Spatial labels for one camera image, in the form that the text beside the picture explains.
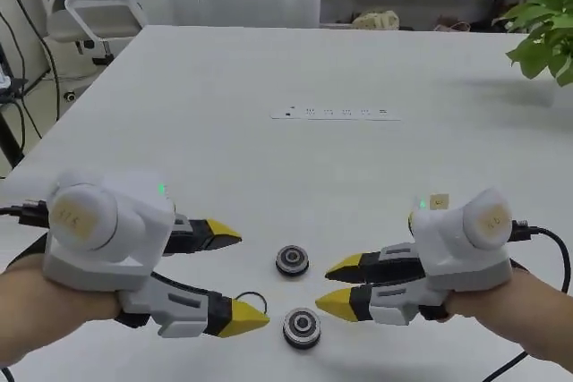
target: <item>hand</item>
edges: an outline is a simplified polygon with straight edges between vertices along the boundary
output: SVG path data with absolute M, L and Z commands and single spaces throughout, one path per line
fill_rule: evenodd
M 573 299 L 523 270 L 514 270 L 511 281 L 490 291 L 453 293 L 446 308 L 477 319 L 535 358 L 573 369 Z
M 0 275 L 0 363 L 51 344 L 92 320 L 115 318 L 121 310 L 114 293 L 74 291 L 48 281 L 42 255 L 11 265 Z

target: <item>ball bearing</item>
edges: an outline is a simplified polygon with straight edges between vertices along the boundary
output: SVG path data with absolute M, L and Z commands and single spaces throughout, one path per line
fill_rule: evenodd
M 310 309 L 291 310 L 285 317 L 283 335 L 293 348 L 311 349 L 321 339 L 321 321 L 318 315 Z
M 299 246 L 288 245 L 277 254 L 277 269 L 285 276 L 300 276 L 308 267 L 308 254 Z

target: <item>power strip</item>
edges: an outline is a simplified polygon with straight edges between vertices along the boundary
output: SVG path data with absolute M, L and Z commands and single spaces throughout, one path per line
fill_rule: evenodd
M 355 120 L 355 121 L 400 121 L 386 109 L 353 108 L 330 109 L 322 107 L 291 106 L 270 114 L 273 120 Z

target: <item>table surface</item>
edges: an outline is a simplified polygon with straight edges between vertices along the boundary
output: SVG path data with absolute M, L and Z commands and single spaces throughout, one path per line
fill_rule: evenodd
M 552 90 L 547 76 L 530 82 L 510 67 L 504 52 L 520 38 L 146 28 L 10 174 L 0 195 L 68 167 L 158 169 L 180 212 L 215 217 L 244 236 L 231 248 L 164 259 L 158 271 L 230 296 L 259 291 L 271 322 L 225 340 L 164 340 L 154 325 L 90 324 L 31 354 L 13 368 L 16 377 L 481 381 L 519 348 L 473 320 L 417 318 L 410 327 L 384 327 L 321 314 L 321 344 L 297 353 L 282 339 L 282 318 L 343 287 L 323 275 L 345 256 L 409 241 L 407 214 L 413 197 L 426 192 L 449 192 L 461 204 L 496 186 L 514 217 L 549 226 L 571 244 L 563 185 L 573 171 L 573 121 L 536 105 Z M 286 106 L 379 107 L 402 121 L 270 118 Z M 41 197 L 27 190 L 26 197 Z M 2 228 L 2 262 L 39 235 L 12 220 Z M 300 280 L 288 282 L 274 268 L 287 244 L 310 255 L 312 267 Z M 515 259 L 560 284 L 552 242 L 510 246 Z M 533 359 L 503 380 L 538 378 L 570 380 Z

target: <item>chair backrest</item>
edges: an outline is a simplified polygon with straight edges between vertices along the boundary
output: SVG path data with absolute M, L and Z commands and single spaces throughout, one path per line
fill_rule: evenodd
M 319 27 L 321 0 L 199 0 L 201 25 L 212 27 Z

